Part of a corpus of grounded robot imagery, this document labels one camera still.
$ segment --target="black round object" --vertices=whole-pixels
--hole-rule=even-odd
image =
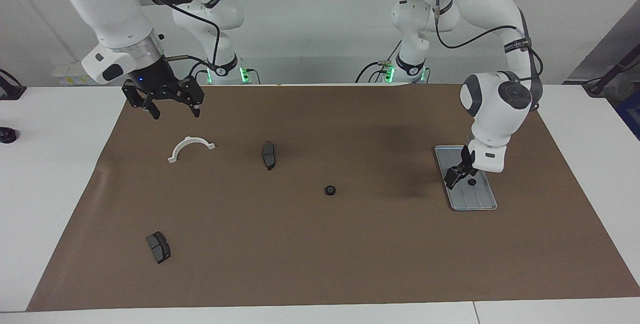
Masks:
[[[0,143],[11,144],[18,139],[18,133],[12,128],[0,127]]]
[[[336,187],[334,187],[333,185],[329,185],[328,187],[324,188],[324,194],[327,194],[328,196],[332,196],[336,194]]]

